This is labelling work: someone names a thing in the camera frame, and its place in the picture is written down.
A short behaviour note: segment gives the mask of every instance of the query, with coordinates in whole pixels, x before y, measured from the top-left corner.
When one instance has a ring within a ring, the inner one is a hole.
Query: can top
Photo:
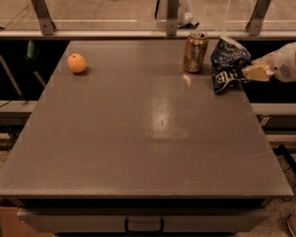
[[[189,34],[190,37],[194,38],[194,39],[199,39],[199,40],[204,40],[207,39],[207,33],[203,32],[201,30],[194,30],[191,31]]]

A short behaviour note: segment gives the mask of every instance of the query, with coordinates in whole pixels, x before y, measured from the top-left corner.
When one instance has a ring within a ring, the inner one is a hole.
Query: brown box
[[[2,237],[52,237],[52,233],[37,233],[17,216],[18,208],[8,199],[0,199]]]

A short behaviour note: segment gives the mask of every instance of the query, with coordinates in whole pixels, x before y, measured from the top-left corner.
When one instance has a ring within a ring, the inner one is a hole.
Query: black handle
[[[162,233],[165,228],[165,222],[163,219],[160,219],[160,229],[157,231],[133,231],[129,230],[128,228],[128,219],[125,219],[124,223],[124,229],[127,234],[156,234],[156,233]]]

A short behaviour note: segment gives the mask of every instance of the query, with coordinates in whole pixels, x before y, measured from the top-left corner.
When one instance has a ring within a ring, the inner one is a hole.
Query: black snack bag
[[[211,56],[214,93],[248,82],[242,68],[251,64],[251,55],[240,43],[226,36],[220,38]]]

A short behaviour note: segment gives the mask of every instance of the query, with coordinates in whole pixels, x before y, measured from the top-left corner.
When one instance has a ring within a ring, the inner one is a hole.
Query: orange ball
[[[87,68],[86,59],[79,53],[69,55],[67,63],[70,71],[75,74],[82,73]]]

